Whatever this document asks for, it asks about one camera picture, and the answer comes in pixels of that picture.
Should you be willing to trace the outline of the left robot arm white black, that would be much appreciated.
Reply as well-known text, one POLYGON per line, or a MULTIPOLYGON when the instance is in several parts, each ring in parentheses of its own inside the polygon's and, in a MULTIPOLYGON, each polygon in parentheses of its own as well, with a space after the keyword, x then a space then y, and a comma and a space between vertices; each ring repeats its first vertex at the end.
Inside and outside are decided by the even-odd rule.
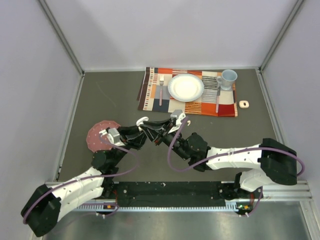
POLYGON ((109 150, 93 154, 91 167, 84 173, 54 187, 39 186, 21 211, 23 223, 36 237, 49 233, 69 212, 95 199, 109 198, 114 191, 113 178, 121 176, 117 167, 126 154, 135 155, 147 137, 141 127, 107 128, 98 133, 109 150))

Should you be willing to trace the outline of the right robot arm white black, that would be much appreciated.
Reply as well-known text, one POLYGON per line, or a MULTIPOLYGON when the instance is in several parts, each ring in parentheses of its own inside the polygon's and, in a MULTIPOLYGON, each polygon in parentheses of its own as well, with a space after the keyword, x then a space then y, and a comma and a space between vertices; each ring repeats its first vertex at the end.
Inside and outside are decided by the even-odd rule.
POLYGON ((235 177, 230 191, 232 198, 235 195, 245 198, 258 188, 273 183, 284 186, 297 184, 297 153, 286 145, 272 138, 264 138, 260 144, 249 147, 212 147, 195 132, 184 139, 181 134, 184 123, 184 120, 177 119, 145 119, 137 126, 155 145, 164 143, 168 146, 168 161, 174 152, 199 172, 245 169, 235 177))

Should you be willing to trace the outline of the white earbud charging case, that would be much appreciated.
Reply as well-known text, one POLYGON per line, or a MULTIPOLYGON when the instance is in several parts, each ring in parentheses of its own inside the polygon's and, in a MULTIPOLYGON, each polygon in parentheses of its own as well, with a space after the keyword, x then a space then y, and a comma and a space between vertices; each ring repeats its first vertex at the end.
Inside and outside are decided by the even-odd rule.
POLYGON ((136 121, 136 126, 139 127, 140 125, 143 125, 144 122, 147 122, 149 118, 147 116, 141 117, 136 121))

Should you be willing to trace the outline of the beige square ring object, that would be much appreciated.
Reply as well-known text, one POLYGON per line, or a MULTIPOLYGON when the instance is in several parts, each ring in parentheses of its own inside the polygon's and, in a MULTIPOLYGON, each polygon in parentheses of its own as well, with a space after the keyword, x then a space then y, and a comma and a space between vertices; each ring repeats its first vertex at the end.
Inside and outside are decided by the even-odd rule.
POLYGON ((238 102, 238 105, 241 109, 247 109, 250 107, 250 104, 247 100, 241 100, 238 102))

